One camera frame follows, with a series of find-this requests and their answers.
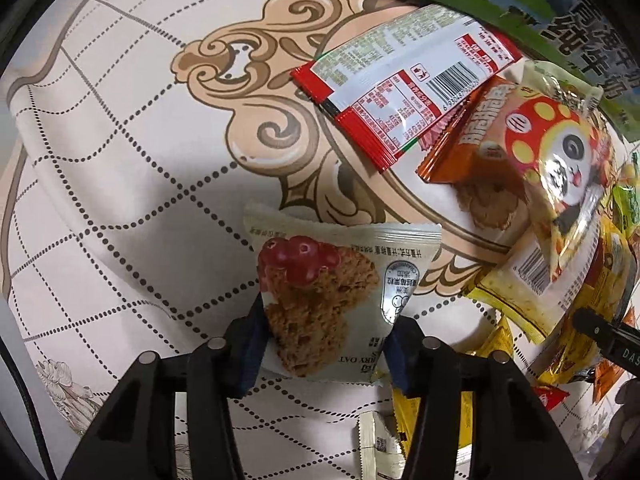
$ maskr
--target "panda snack wrapper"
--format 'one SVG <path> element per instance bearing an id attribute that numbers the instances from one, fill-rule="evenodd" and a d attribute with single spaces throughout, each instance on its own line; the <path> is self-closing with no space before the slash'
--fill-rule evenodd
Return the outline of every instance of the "panda snack wrapper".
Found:
<path id="1" fill-rule="evenodd" d="M 273 334 L 262 366 L 369 383 L 385 337 L 440 247 L 440 225 L 346 227 L 250 203 L 244 226 Z"/>
<path id="2" fill-rule="evenodd" d="M 427 182 L 493 182 L 523 200 L 554 282 L 603 197 L 610 150 L 609 134 L 566 104 L 494 76 L 417 173 Z"/>

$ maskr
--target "barcode number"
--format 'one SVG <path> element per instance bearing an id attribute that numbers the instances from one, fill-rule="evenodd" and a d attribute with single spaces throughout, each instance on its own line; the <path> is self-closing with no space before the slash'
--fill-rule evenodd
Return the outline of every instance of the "barcode number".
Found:
<path id="1" fill-rule="evenodd" d="M 515 269 L 522 281 L 527 283 L 537 295 L 542 295 L 551 282 L 549 266 L 540 247 L 527 257 L 524 262 Z"/>
<path id="2" fill-rule="evenodd" d="M 478 76 L 460 61 L 440 73 L 427 86 L 445 103 L 452 105 L 463 92 L 468 92 L 478 84 Z"/>

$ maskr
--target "tablecloth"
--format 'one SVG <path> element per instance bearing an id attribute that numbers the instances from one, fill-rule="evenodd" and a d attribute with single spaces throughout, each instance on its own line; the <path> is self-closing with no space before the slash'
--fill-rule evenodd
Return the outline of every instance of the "tablecloth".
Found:
<path id="1" fill-rule="evenodd" d="M 437 222 L 443 244 L 404 315 L 466 351 L 495 325 L 460 294 L 527 226 L 503 190 L 423 183 L 415 145 L 378 174 L 289 70 L 414 8 L 411 0 L 85 0 L 8 102 L 22 142 L 0 180 L 2 292 L 61 416 L 79 434 L 140 352 L 189 352 L 258 293 L 242 228 L 250 199 L 357 224 Z M 626 156 L 628 146 L 617 148 Z M 540 348 L 511 325 L 534 376 Z M 552 416 L 573 450 L 615 409 L 575 383 Z M 357 416 L 385 386 L 265 370 L 230 406 L 247 478 L 359 478 Z M 190 477 L 184 398 L 181 478 Z M 526 457 L 524 460 L 538 460 Z M 464 466 L 457 475 L 466 478 Z"/>

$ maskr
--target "brown baroque design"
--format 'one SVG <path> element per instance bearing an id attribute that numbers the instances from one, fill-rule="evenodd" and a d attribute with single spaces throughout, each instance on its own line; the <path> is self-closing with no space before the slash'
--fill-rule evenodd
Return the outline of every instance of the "brown baroque design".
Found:
<path id="1" fill-rule="evenodd" d="M 425 279 L 440 280 L 431 288 L 451 295 L 472 274 L 469 258 L 494 264 L 508 246 L 436 213 L 392 172 L 377 174 L 289 76 L 322 52 L 413 9 L 407 0 L 267 0 L 260 20 L 192 41 L 171 70 L 195 99 L 233 113 L 227 149 L 248 171 L 279 179 L 281 208 L 306 206 L 321 221 L 346 225 L 441 223 L 444 248 Z M 464 263 L 456 264 L 457 258 Z"/>

